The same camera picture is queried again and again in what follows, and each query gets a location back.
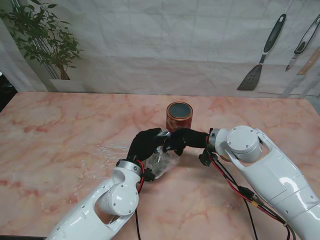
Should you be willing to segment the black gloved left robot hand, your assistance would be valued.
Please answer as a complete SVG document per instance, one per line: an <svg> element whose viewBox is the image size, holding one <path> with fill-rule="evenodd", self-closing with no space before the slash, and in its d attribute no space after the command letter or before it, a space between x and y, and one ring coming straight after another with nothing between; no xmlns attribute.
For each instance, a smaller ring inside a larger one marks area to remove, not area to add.
<svg viewBox="0 0 320 240"><path fill-rule="evenodd" d="M140 131L132 140L126 159L142 162L152 156L157 147L163 145L168 138L166 135L160 135L161 132L162 129L159 127Z"/></svg>

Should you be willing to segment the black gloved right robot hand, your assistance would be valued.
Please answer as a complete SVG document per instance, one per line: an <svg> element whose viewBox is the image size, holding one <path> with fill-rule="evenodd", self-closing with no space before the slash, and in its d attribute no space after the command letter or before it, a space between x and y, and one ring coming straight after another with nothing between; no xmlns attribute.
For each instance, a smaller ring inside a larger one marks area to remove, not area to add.
<svg viewBox="0 0 320 240"><path fill-rule="evenodd" d="M172 132L163 144L163 152L174 151L178 156L186 147L204 149L207 146L209 134L189 128L179 128Z"/></svg>

